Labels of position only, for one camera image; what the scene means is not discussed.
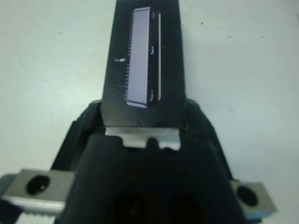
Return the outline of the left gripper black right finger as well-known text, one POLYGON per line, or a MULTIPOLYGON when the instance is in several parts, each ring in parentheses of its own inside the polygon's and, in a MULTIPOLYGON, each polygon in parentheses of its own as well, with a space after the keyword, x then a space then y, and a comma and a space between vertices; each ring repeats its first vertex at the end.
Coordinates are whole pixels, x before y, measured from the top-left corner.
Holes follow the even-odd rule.
POLYGON ((211 143, 216 152, 223 169, 230 180, 233 180, 229 164, 222 150, 221 143, 218 139, 216 130, 199 104, 192 99, 186 100, 185 107, 185 131, 192 137, 205 140, 211 143))

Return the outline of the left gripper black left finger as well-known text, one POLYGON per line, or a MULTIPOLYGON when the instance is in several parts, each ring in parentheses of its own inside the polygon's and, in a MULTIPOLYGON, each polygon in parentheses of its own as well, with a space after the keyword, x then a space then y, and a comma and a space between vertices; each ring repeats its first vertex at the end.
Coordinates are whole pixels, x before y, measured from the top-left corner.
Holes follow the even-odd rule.
POLYGON ((92 101, 73 121, 51 166, 52 170, 76 170, 89 137, 105 133, 100 110, 101 101, 92 101))

